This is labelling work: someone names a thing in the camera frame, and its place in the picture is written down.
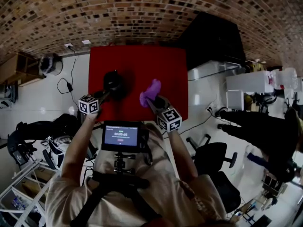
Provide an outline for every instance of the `black office chair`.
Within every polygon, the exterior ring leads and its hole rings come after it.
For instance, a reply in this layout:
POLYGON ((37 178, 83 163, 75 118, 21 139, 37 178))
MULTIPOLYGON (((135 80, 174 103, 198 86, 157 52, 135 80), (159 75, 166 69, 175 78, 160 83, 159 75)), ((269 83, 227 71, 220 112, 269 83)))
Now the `black office chair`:
POLYGON ((196 151, 192 159, 194 160, 198 174, 207 174, 210 176, 219 192, 226 212, 230 213, 241 204, 240 192, 228 180, 225 173, 219 171, 224 161, 229 162, 229 168, 232 168, 235 165, 238 153, 235 152, 232 158, 226 158, 227 145, 220 142, 209 143, 211 137, 208 134, 206 134, 205 137, 208 139, 205 145, 201 147, 198 147, 190 137, 188 137, 186 141, 189 142, 196 151))

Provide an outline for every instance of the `camera screen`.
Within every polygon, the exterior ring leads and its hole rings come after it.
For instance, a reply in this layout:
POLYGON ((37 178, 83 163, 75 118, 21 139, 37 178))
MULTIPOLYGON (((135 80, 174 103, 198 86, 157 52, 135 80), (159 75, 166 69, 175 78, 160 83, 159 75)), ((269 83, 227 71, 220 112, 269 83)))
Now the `camera screen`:
POLYGON ((137 146, 137 127, 109 126, 105 127, 105 144, 121 146, 137 146))

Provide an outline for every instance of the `beige shirt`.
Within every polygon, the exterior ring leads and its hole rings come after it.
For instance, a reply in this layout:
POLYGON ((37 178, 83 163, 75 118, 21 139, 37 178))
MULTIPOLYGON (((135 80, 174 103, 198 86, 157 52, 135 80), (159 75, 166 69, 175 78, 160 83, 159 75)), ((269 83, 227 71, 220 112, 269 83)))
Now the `beige shirt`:
MULTIPOLYGON (((145 201, 175 226, 197 226, 208 220, 224 219, 226 212, 220 196, 207 175, 199 176, 189 186, 176 178, 163 141, 150 131, 148 145, 152 151, 153 164, 147 166, 143 155, 136 154, 136 160, 126 159, 126 169, 135 168, 136 176, 148 179, 150 186, 139 189, 145 201)), ((115 152, 100 151, 94 170, 114 174, 115 152)), ((70 225, 99 183, 88 179, 85 185, 64 178, 51 182, 46 199, 46 225, 67 227, 70 225)), ((118 192, 110 192, 102 198, 89 218, 89 227, 99 226, 141 226, 146 220, 138 213, 131 199, 118 192)))

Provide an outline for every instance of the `brick ceiling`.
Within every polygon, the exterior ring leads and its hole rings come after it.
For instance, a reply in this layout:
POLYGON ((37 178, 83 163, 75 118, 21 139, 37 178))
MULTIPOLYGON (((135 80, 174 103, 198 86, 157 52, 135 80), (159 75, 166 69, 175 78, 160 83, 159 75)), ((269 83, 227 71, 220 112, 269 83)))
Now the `brick ceiling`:
POLYGON ((40 56, 91 46, 174 42, 204 11, 238 25, 248 59, 303 76, 303 0, 0 0, 0 64, 19 50, 40 56))

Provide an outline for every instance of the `red table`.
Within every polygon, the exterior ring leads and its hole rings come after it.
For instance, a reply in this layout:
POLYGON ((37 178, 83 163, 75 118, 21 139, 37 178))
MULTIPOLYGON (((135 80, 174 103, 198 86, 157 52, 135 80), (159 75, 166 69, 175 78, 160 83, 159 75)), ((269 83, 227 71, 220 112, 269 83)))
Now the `red table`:
POLYGON ((150 108, 143 108, 139 95, 153 79, 161 81, 160 95, 166 97, 181 113, 188 117, 188 89, 185 51, 158 46, 105 46, 90 50, 89 93, 103 89, 103 77, 117 70, 124 78, 127 96, 120 102, 102 105, 99 121, 154 120, 150 108))

